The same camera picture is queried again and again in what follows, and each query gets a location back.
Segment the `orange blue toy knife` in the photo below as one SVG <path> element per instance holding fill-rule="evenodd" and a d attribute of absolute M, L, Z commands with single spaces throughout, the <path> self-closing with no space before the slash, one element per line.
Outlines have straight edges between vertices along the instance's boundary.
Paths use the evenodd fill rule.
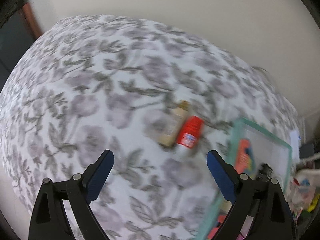
<path fill-rule="evenodd" d="M 250 177 L 254 175 L 255 162 L 251 142 L 248 139 L 239 141 L 234 168 L 238 174 L 246 173 Z"/>

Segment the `black toy car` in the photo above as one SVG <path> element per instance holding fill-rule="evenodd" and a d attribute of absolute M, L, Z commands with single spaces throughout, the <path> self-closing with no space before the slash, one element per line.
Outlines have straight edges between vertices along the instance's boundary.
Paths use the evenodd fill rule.
<path fill-rule="evenodd" d="M 267 163 L 262 163 L 257 171 L 256 181 L 268 182 L 271 179 L 273 170 Z"/>

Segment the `red capped glue bottle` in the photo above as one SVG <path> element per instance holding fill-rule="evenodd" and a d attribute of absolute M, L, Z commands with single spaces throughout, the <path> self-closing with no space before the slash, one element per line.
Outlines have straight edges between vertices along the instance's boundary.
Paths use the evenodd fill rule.
<path fill-rule="evenodd" d="M 176 154 L 178 157 L 189 157 L 193 151 L 204 129 L 204 120 L 198 116 L 190 116 L 183 124 L 176 139 Z"/>

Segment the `gold rectangular lighter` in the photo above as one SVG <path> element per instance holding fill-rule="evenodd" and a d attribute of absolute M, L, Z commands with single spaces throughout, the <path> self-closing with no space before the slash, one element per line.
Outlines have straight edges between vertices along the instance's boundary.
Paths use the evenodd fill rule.
<path fill-rule="evenodd" d="M 171 148 L 189 115 L 189 102 L 182 100 L 171 113 L 169 121 L 158 139 L 158 143 L 163 147 Z"/>

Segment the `pink kids watch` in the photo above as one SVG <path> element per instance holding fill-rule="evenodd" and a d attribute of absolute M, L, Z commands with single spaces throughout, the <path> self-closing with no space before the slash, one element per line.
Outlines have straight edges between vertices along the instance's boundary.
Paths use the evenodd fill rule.
<path fill-rule="evenodd" d="M 215 234 L 217 233 L 219 227 L 222 225 L 222 223 L 224 222 L 226 218 L 226 215 L 219 215 L 217 218 L 217 221 L 215 222 L 213 228 L 211 229 L 211 231 L 209 232 L 207 239 L 212 239 Z"/>

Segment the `teal rimmed white tray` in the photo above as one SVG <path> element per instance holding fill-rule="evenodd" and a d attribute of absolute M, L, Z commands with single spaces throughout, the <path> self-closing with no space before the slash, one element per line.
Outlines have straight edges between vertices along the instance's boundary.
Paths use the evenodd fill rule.
<path fill-rule="evenodd" d="M 249 142 L 249 146 L 245 148 L 249 156 L 249 165 L 243 172 L 254 179 L 258 174 L 258 168 L 262 164 L 268 164 L 281 189 L 286 192 L 292 165 L 292 147 L 257 123 L 238 118 L 231 129 L 227 153 L 222 155 L 226 163 L 233 166 L 236 164 L 242 140 Z"/>

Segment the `clear plastic bag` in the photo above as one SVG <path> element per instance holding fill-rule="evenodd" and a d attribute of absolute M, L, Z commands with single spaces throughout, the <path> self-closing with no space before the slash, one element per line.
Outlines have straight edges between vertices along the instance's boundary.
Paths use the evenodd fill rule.
<path fill-rule="evenodd" d="M 307 170 L 300 170 L 293 179 L 289 195 L 292 210 L 306 210 L 314 197 L 317 182 L 315 175 Z"/>

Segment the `white power strip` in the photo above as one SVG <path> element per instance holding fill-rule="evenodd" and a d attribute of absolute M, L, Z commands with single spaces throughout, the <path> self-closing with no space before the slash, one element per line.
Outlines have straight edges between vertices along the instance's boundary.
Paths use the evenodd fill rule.
<path fill-rule="evenodd" d="M 290 145 L 292 147 L 293 158 L 299 159 L 299 148 L 301 146 L 299 130 L 294 129 L 290 132 Z"/>

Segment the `floral grey white blanket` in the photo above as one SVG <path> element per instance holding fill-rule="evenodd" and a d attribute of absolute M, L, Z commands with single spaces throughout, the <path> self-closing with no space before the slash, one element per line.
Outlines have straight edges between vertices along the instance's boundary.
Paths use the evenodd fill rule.
<path fill-rule="evenodd" d="M 204 129 L 189 157 L 158 143 L 189 102 Z M 217 189 L 206 155 L 229 148 L 239 117 L 284 141 L 298 114 L 274 84 L 207 40 L 110 15 L 57 22 L 21 57 L 1 91 L 1 159 L 33 210 L 43 178 L 83 172 L 105 150 L 114 166 L 91 209 L 111 239 L 194 239 Z"/>

